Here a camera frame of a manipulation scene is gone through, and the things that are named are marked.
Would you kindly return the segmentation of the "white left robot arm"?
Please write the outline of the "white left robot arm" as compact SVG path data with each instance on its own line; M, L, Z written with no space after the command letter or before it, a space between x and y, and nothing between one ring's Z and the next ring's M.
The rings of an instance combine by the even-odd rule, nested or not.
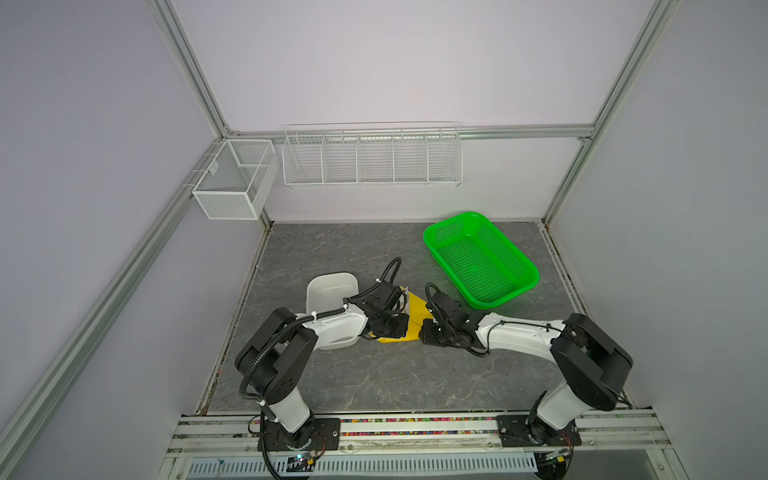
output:
M400 257L392 259L363 290L348 272L318 276L307 286L303 313L284 307L271 312L234 361L242 375L240 398L257 402L289 435L307 430L313 413L298 383L315 351L406 335L409 292L396 284L401 265Z

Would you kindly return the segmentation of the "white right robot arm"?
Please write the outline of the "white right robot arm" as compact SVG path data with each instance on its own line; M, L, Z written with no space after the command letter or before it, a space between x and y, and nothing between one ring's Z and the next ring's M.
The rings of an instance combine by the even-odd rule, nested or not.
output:
M629 353L586 315L536 321L463 308L436 285L425 287L432 314L420 333L423 343L465 350L486 357L496 350L531 355L553 362L562 380L531 409L531 428L565 429L589 410L612 411L621 403L633 367Z

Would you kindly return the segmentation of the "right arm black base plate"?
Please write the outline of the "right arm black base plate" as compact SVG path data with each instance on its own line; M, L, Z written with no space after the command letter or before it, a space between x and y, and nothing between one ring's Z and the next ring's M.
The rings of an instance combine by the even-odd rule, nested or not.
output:
M575 421L555 430L538 418L508 414L496 418L503 447L577 447L582 440Z

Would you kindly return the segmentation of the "yellow paper napkin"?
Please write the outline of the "yellow paper napkin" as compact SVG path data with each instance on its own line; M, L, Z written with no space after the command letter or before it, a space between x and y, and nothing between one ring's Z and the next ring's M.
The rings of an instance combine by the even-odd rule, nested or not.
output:
M413 342L413 341L419 341L419 334L422 330L424 321L432 322L433 316L428 310L426 306L426 301L422 298L418 297L412 292L408 293L408 305L406 308L406 313L409 316L409 321L407 324L407 329L405 331L405 334L400 338L393 338L393 337L383 337L378 338L377 341L380 343L402 343L402 342Z

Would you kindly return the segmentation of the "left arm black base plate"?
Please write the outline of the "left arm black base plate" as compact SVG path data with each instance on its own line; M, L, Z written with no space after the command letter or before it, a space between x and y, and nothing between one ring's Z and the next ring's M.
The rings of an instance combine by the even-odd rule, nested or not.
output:
M341 419L311 416L296 432L288 432L280 423L267 419L261 428L259 446L268 451L335 451L341 437Z

